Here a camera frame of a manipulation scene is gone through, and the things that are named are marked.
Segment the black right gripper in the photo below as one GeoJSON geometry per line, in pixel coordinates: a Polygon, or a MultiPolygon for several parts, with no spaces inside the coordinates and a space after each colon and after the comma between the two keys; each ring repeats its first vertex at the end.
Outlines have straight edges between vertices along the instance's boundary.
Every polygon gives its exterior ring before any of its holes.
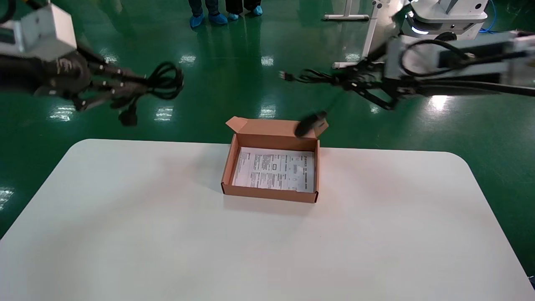
{"type": "Polygon", "coordinates": [[[344,91],[354,92],[361,98],[392,111],[399,100],[411,95],[422,95],[417,78],[408,75],[387,76],[383,61],[333,63],[333,83],[341,83],[344,91]]]}

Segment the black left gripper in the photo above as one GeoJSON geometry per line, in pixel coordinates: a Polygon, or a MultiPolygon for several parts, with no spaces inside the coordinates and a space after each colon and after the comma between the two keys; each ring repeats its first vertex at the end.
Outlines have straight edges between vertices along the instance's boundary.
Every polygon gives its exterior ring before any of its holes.
{"type": "Polygon", "coordinates": [[[107,63],[101,55],[87,46],[78,46],[78,51],[52,61],[38,57],[36,61],[40,67],[40,85],[35,95],[72,98],[76,111],[86,111],[104,104],[109,104],[112,109],[120,109],[134,103],[145,94],[146,77],[139,76],[131,69],[107,63]],[[90,85],[91,74],[136,83],[102,83],[95,87],[97,89],[95,95],[80,97],[79,93],[90,85]]]}

